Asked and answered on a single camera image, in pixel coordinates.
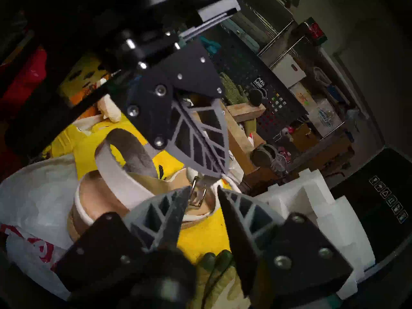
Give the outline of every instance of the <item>plastic bag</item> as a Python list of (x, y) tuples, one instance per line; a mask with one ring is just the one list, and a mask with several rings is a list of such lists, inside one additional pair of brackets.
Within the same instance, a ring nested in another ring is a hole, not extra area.
[(53, 272), (54, 263), (65, 250), (34, 237), (27, 240), (10, 234), (6, 240), (7, 256), (20, 270), (44, 289), (67, 300), (70, 292)]
[(0, 223), (68, 249), (67, 215), (77, 184), (73, 154), (24, 167), (0, 184)]

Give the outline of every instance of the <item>pegboard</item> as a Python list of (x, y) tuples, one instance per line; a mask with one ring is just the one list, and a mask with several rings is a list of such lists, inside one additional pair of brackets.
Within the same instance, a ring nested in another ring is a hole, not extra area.
[(264, 83), (267, 97), (262, 100), (262, 104), (266, 111), (256, 121), (257, 133), (265, 141), (271, 140), (282, 128), (307, 114), (286, 86), (232, 31), (215, 26), (204, 32), (203, 36), (221, 45), (217, 53), (210, 54), (219, 73), (226, 73), (236, 85), (241, 85), (247, 91), (256, 88), (253, 84), (255, 80), (257, 85)]

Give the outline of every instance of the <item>sticker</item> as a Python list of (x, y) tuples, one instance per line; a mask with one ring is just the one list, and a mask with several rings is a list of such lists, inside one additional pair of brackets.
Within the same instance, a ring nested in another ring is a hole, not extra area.
[(369, 182), (370, 182), (372, 185), (374, 185), (374, 186), (375, 186), (379, 181), (380, 181), (380, 179), (379, 179), (378, 176), (373, 176), (373, 177), (369, 180)]
[(386, 199), (386, 203), (389, 206), (392, 206), (398, 199), (395, 197), (395, 195), (390, 195), (387, 199)]
[(375, 185), (375, 189), (380, 192), (382, 191), (382, 189), (384, 189), (386, 187), (386, 185), (383, 182), (379, 182)]
[(392, 207), (393, 213), (396, 215), (403, 209), (403, 206), (401, 205), (400, 202), (397, 202), (395, 206)]
[(406, 220), (406, 218), (408, 218), (408, 213), (406, 211), (403, 211), (399, 215), (397, 215), (396, 218), (402, 224)]
[(389, 188), (385, 188), (385, 189), (381, 192), (381, 196), (382, 196), (383, 198), (388, 197), (390, 194), (392, 194), (392, 192), (390, 191)]
[(265, 82), (262, 80), (262, 78), (258, 77), (256, 80), (253, 81), (253, 84), (257, 87), (257, 88), (263, 88), (265, 87)]

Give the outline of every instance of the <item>bolt head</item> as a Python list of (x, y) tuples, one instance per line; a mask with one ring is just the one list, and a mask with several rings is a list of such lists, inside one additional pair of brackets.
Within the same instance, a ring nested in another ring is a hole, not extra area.
[(130, 258), (129, 258), (128, 256), (126, 256), (126, 255), (122, 255), (122, 256), (120, 257), (120, 262), (121, 262), (123, 265), (128, 265), (128, 264), (130, 264)]
[(163, 96), (166, 95), (167, 89), (164, 85), (160, 84), (160, 85), (156, 86), (156, 89), (155, 89), (154, 93), (159, 97), (163, 97)]
[(333, 256), (332, 250), (329, 248), (321, 248), (318, 251), (319, 256), (321, 256), (323, 259), (330, 259)]
[(155, 142), (155, 146), (156, 146), (157, 148), (162, 148), (163, 145), (164, 145), (164, 140), (163, 140), (163, 138), (160, 137), (160, 136), (156, 137), (156, 139), (154, 140), (154, 142)]
[(297, 222), (298, 224), (302, 224), (302, 223), (305, 222), (305, 219), (304, 219), (302, 216), (299, 216), (299, 215), (293, 216), (293, 217), (292, 217), (292, 220), (293, 220), (294, 222)]
[(289, 270), (292, 267), (292, 261), (286, 256), (277, 256), (274, 259), (275, 266), (279, 269)]
[(139, 115), (139, 107), (137, 107), (136, 105), (130, 105), (127, 108), (127, 114), (130, 117), (136, 117), (137, 115)]

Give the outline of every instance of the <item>wall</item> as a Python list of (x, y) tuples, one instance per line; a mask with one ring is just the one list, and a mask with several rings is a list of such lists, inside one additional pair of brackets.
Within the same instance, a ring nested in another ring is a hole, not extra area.
[[(351, 80), (353, 89), (372, 114), (354, 132), (356, 152), (349, 173), (362, 166), (380, 147), (379, 135), (412, 155), (412, 99), (409, 92), (411, 47), (383, 0), (301, 0), (293, 10), (299, 23), (310, 16), (328, 37), (322, 44)], [(330, 185), (340, 181), (335, 176)]]

